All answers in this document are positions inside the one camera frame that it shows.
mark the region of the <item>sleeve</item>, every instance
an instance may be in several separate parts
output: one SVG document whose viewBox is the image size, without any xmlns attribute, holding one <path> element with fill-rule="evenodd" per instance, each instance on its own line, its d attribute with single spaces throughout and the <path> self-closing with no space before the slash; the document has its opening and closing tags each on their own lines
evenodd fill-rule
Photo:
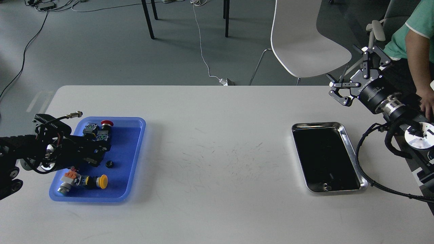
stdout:
<svg viewBox="0 0 434 244">
<path fill-rule="evenodd" d="M 434 36 L 434 0 L 422 0 L 405 22 L 408 28 L 430 39 Z"/>
</svg>

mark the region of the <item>metal connector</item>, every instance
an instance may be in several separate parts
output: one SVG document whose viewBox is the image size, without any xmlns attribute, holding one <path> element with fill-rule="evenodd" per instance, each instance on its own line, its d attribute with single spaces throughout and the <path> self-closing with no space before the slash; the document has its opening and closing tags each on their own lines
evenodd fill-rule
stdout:
<svg viewBox="0 0 434 244">
<path fill-rule="evenodd" d="M 81 118 L 81 116 L 83 116 L 83 112 L 81 111 L 77 111 L 75 113 L 70 113 L 66 115 L 67 119 L 76 118 L 76 117 Z"/>
</svg>

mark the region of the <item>stainless steel tray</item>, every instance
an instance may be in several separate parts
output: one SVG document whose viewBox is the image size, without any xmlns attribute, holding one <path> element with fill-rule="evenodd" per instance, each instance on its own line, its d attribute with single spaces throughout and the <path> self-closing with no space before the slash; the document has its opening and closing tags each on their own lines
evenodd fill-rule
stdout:
<svg viewBox="0 0 434 244">
<path fill-rule="evenodd" d="M 320 194 L 366 189 L 355 165 L 355 153 L 342 124 L 299 123 L 292 126 L 294 143 L 307 188 Z"/>
</svg>

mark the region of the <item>hand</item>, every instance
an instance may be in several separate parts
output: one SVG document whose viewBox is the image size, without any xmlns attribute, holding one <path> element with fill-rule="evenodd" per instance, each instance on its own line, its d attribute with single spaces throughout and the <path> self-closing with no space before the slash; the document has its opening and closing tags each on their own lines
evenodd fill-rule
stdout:
<svg viewBox="0 0 434 244">
<path fill-rule="evenodd" d="M 432 89 L 426 89 L 422 92 L 417 91 L 421 99 L 421 111 L 425 113 L 425 117 L 431 120 L 434 115 L 434 91 Z"/>
</svg>

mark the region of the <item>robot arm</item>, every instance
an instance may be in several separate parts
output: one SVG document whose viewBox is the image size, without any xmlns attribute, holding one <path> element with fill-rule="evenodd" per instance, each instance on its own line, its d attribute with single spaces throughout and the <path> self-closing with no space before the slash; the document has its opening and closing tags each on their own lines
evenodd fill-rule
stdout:
<svg viewBox="0 0 434 244">
<path fill-rule="evenodd" d="M 71 135 L 71 127 L 61 119 L 81 117 L 80 111 L 54 118 L 48 114 L 36 114 L 36 135 L 20 135 L 0 138 L 0 200 L 21 189 L 23 181 L 16 179 L 20 160 L 26 170 L 48 174 L 64 168 L 80 168 L 82 164 L 97 167 L 105 152 L 110 151 L 111 126 L 87 126 L 83 136 Z"/>
<path fill-rule="evenodd" d="M 420 113 L 416 95 L 401 99 L 401 93 L 384 80 L 382 70 L 374 68 L 374 55 L 380 57 L 383 69 L 392 64 L 381 48 L 374 46 L 359 51 L 363 63 L 349 82 L 338 82 L 327 74 L 331 81 L 329 95 L 344 106 L 350 106 L 357 98 L 373 114 L 382 113 L 388 125 L 386 147 L 397 156 L 413 159 L 422 169 L 418 173 L 419 180 L 434 193 L 434 124 Z M 341 96 L 341 89 L 348 89 L 350 95 Z M 402 151 L 393 147 L 394 135 L 404 137 Z"/>
</svg>

